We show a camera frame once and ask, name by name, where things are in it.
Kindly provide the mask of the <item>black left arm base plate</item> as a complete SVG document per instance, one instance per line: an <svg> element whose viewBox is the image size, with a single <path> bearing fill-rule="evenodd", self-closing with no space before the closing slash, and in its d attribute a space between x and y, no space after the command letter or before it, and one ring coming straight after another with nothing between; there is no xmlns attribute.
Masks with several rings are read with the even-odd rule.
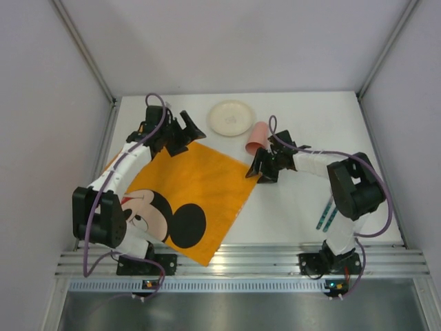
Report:
<svg viewBox="0 0 441 331"><path fill-rule="evenodd" d="M173 276L177 267L176 254L155 254L152 261L159 264L165 271L166 276ZM120 256L117 263L116 274L118 276L159 276L161 269L155 264L136 261Z"/></svg>

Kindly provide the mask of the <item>pink plastic cup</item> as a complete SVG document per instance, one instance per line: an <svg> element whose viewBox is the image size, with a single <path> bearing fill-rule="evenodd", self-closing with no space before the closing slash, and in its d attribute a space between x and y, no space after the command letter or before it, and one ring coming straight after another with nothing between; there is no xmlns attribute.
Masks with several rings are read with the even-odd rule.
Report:
<svg viewBox="0 0 441 331"><path fill-rule="evenodd" d="M259 148L266 149L268 145L268 132L268 124L264 121L258 121L252 128L247 143L245 144L245 151L249 155L255 156Z"/></svg>

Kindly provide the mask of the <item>orange Mickey Mouse placemat cloth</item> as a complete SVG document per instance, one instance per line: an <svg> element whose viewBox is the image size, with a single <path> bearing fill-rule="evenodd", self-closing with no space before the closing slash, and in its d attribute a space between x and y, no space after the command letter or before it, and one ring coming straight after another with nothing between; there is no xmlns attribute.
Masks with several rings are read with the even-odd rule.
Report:
<svg viewBox="0 0 441 331"><path fill-rule="evenodd" d="M161 150L131 182L121 207L128 223L207 266L256 185L247 171L197 142L174 157Z"/></svg>

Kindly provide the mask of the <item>teal handled fork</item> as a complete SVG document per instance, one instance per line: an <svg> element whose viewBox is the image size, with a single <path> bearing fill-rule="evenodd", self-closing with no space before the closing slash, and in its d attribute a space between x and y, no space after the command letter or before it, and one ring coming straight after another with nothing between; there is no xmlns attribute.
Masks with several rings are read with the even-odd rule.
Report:
<svg viewBox="0 0 441 331"><path fill-rule="evenodd" d="M327 204L326 204L326 206L325 206L325 209L323 210L323 212L322 212L322 214L321 214L321 216L319 218L319 221L318 221L318 223L316 225L316 229L317 230L321 229L323 223L325 222L325 219L326 219L327 215L329 214L329 211L331 209L333 201L334 201L334 198L330 197L328 202L327 202Z"/></svg>

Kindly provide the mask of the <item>cream round plate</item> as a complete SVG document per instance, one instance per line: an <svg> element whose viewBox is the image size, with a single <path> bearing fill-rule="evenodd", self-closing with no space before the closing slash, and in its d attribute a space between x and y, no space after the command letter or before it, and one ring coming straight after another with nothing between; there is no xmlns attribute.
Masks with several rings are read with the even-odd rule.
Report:
<svg viewBox="0 0 441 331"><path fill-rule="evenodd" d="M251 106L239 100L224 100L215 104L207 115L208 126L224 137L236 137L248 131L255 121Z"/></svg>

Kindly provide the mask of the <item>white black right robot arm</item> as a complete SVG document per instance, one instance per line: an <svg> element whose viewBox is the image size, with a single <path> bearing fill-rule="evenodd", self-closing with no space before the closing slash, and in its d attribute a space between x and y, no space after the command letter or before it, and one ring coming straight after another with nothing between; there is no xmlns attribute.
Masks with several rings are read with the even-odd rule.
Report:
<svg viewBox="0 0 441 331"><path fill-rule="evenodd" d="M328 153L297 146L286 130L268 141L270 148L257 149L245 176L258 177L259 183L275 183L281 170L293 170L327 179L333 222L320 254L330 268L349 258L355 251L357 223L387 198L369 157L362 152Z"/></svg>

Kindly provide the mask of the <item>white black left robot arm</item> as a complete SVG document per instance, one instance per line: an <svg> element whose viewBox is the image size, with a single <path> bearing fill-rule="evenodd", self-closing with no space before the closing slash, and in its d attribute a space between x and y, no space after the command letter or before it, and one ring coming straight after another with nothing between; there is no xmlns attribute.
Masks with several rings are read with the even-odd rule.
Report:
<svg viewBox="0 0 441 331"><path fill-rule="evenodd" d="M181 111L180 116L184 127L168 107L148 106L145 120L127 137L103 174L88 187L78 187L73 192L72 225L77 239L138 259L146 257L150 242L126 221L123 195L162 149L174 157L186 152L191 142L206 137L186 111Z"/></svg>

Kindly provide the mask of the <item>teal handled spoon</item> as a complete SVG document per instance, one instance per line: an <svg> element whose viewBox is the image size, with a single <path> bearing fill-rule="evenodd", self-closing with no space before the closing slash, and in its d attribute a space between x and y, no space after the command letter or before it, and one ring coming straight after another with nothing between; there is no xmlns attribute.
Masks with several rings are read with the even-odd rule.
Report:
<svg viewBox="0 0 441 331"><path fill-rule="evenodd" d="M334 208L333 211L331 212L329 218L327 219L327 222L326 222L324 228L322 229L323 232L327 232L329 230L337 213L338 213L338 209Z"/></svg>

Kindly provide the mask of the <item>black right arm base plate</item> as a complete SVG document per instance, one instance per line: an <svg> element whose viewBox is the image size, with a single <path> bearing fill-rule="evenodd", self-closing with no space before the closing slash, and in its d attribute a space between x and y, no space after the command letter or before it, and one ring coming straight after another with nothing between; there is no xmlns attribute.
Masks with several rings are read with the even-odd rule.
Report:
<svg viewBox="0 0 441 331"><path fill-rule="evenodd" d="M302 253L298 255L301 275L316 278L329 275L359 275L362 261L353 252L345 256L326 255L323 252Z"/></svg>

